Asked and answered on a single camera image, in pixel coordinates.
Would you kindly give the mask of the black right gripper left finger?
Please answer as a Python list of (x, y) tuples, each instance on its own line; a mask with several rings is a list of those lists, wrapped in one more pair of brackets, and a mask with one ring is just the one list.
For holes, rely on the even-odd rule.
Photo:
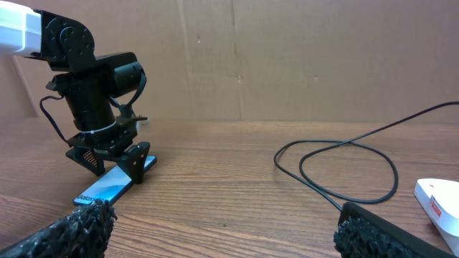
[(114, 228), (114, 208), (101, 199), (77, 207), (71, 214), (1, 250), (10, 258), (102, 258)]

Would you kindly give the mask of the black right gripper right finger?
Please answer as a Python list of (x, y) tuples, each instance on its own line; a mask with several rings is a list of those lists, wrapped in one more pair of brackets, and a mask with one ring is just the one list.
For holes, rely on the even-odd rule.
[(454, 258), (351, 202), (342, 206), (333, 242), (343, 258)]

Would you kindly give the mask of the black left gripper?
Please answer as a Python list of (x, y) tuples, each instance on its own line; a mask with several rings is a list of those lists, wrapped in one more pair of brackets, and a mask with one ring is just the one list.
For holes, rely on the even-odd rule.
[[(79, 130), (63, 139), (72, 147), (65, 155), (96, 176), (103, 175), (103, 159), (94, 150), (117, 157), (133, 143), (136, 122), (143, 119), (134, 113), (133, 103), (146, 82), (146, 73), (132, 52), (85, 57), (55, 75), (46, 88), (67, 101)], [(132, 145), (116, 162), (135, 184), (143, 182), (150, 146), (149, 142)]]

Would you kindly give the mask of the blue Galaxy smartphone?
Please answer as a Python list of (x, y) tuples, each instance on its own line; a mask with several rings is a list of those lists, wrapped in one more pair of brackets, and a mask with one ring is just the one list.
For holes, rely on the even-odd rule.
[[(145, 173), (156, 162), (156, 156), (148, 155), (144, 166)], [(102, 199), (113, 205), (134, 184), (132, 179), (117, 165), (77, 196), (73, 200), (73, 204), (75, 206), (84, 206), (89, 205), (96, 199)]]

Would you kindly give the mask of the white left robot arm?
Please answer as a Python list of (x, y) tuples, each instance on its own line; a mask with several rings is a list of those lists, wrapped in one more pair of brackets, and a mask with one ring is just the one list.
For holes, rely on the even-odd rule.
[(46, 88), (67, 101), (78, 134), (63, 138), (66, 156), (96, 176), (112, 161), (134, 183), (142, 183), (150, 144), (138, 134), (132, 105), (147, 77), (132, 52), (95, 56), (89, 29), (45, 10), (1, 2), (1, 53), (45, 61), (56, 75)]

